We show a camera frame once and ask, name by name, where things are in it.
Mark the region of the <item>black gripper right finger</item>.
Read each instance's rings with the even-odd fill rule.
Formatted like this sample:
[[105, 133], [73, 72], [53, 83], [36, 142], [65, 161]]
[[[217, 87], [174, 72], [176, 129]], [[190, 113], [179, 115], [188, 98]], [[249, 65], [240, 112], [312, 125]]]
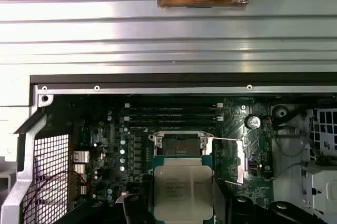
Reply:
[[217, 223], [324, 223], [286, 201], [275, 201], [262, 208], [250, 198], [236, 196], [224, 180], [216, 177], [213, 177], [213, 208]]

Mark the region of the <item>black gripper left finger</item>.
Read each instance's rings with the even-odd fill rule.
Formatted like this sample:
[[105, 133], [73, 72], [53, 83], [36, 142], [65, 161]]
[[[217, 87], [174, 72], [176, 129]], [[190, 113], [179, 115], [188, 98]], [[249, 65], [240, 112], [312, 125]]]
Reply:
[[91, 200], [61, 217], [56, 223], [155, 223], [142, 195], [120, 196], [116, 203]]

